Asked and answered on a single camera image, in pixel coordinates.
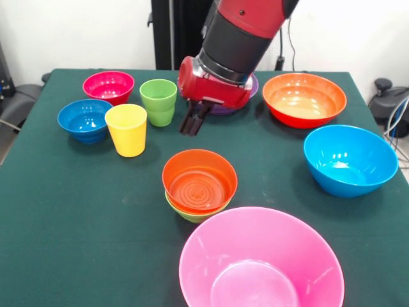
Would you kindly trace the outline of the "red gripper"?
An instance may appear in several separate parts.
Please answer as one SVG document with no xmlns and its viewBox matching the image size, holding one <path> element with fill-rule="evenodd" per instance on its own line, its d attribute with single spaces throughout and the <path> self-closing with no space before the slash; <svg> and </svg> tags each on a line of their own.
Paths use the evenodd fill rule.
<svg viewBox="0 0 409 307">
<path fill-rule="evenodd" d="M 249 101 L 252 90 L 252 77 L 245 84 L 224 82 L 203 70 L 198 60 L 192 56 L 183 59 L 177 85 L 187 101 L 187 112 L 179 127 L 181 134 L 196 136 L 214 102 L 226 109 L 241 109 Z"/>
</svg>

